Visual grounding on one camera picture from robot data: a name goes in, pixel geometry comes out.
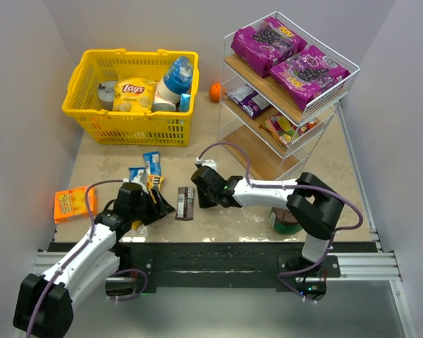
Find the purple grape candy bag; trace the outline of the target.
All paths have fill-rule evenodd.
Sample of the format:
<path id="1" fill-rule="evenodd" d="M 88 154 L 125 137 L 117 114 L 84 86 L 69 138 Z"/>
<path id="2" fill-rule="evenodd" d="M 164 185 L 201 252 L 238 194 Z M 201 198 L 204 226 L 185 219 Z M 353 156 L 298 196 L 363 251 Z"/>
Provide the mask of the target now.
<path id="1" fill-rule="evenodd" d="M 277 64 L 301 52 L 307 42 L 280 20 L 263 19 L 255 29 L 251 26 L 239 29 L 234 35 L 231 48 L 255 71 L 265 78 Z"/>
<path id="2" fill-rule="evenodd" d="M 271 77 L 293 98 L 299 109 L 349 76 L 350 71 L 339 65 L 315 45 L 273 66 Z"/>

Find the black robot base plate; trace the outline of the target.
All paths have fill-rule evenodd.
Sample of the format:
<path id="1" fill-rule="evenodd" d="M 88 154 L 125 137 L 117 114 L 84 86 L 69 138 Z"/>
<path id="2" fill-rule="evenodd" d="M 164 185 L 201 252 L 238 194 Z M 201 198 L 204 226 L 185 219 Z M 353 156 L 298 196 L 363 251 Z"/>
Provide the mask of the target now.
<path id="1" fill-rule="evenodd" d="M 120 270 L 139 269 L 146 277 L 126 273 L 106 283 L 106 290 L 125 294 L 132 286 L 148 293 L 162 287 L 284 288 L 279 273 L 305 267 L 301 244 L 243 243 L 120 243 L 111 252 Z"/>

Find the dark purple candy bag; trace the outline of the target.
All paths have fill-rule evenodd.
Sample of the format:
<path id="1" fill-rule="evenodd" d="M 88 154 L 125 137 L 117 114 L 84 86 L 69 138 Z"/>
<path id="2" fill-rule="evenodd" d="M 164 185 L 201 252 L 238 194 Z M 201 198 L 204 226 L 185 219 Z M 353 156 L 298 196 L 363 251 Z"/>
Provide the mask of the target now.
<path id="1" fill-rule="evenodd" d="M 271 104 L 248 84 L 226 92 L 226 96 L 252 119 L 271 107 Z"/>

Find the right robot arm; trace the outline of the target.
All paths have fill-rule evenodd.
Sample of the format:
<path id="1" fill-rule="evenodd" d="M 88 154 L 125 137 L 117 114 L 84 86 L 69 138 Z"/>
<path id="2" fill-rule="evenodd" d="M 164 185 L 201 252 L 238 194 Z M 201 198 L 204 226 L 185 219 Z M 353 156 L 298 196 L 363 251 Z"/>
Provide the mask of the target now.
<path id="1" fill-rule="evenodd" d="M 311 173 L 287 181 L 246 180 L 242 176 L 224 179 L 215 169 L 201 166 L 191 181 L 200 208 L 266 206 L 290 212 L 307 233 L 302 257 L 313 263 L 327 250 L 343 210 L 337 193 Z"/>

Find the Fox's fruits candy bag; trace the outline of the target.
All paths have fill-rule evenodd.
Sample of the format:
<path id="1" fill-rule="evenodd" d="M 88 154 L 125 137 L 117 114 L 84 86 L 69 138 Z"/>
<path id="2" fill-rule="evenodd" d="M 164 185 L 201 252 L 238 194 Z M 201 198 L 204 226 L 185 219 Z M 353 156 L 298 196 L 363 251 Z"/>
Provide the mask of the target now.
<path id="1" fill-rule="evenodd" d="M 260 126 L 269 132 L 272 137 L 284 148 L 287 149 L 292 141 L 295 141 L 318 124 L 312 120 L 300 127 L 294 125 L 281 113 L 266 119 Z"/>

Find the brown chocolate bar wrapper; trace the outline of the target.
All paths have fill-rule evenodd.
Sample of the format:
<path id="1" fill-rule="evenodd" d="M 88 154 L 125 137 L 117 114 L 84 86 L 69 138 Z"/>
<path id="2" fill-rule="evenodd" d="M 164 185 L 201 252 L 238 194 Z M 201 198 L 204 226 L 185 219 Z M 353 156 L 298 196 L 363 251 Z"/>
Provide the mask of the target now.
<path id="1" fill-rule="evenodd" d="M 194 218 L 195 189 L 179 187 L 177 196 L 176 220 L 189 221 Z"/>

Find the blue small snack packet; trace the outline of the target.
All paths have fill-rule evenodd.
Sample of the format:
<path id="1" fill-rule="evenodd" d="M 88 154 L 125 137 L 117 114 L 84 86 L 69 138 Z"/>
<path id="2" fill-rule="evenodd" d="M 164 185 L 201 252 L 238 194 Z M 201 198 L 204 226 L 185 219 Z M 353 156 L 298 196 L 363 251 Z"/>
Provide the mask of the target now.
<path id="1" fill-rule="evenodd" d="M 148 175 L 161 176 L 160 154 L 158 151 L 144 153 L 143 160 Z"/>

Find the small yellow M&M's bag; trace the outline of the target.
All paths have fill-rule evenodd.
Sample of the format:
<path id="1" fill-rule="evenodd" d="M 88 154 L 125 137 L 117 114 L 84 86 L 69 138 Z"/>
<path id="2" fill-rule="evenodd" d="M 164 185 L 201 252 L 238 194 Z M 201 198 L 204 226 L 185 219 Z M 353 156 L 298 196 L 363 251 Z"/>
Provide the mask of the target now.
<path id="1" fill-rule="evenodd" d="M 161 189 L 164 182 L 164 177 L 161 175 L 148 175 L 147 176 L 147 190 L 151 192 L 153 189 Z"/>

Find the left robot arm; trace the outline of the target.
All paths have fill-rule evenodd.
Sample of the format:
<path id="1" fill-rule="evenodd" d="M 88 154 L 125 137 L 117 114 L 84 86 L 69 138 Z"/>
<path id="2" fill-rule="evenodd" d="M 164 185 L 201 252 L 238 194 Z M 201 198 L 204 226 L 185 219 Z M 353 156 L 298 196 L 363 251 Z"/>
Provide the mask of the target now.
<path id="1" fill-rule="evenodd" d="M 41 275 L 20 284 L 13 326 L 26 337 L 64 337 L 75 308 L 108 276 L 120 275 L 120 257 L 112 252 L 134 222 L 150 225 L 173 213 L 157 188 L 124 182 L 117 197 L 91 217 L 84 237 Z"/>

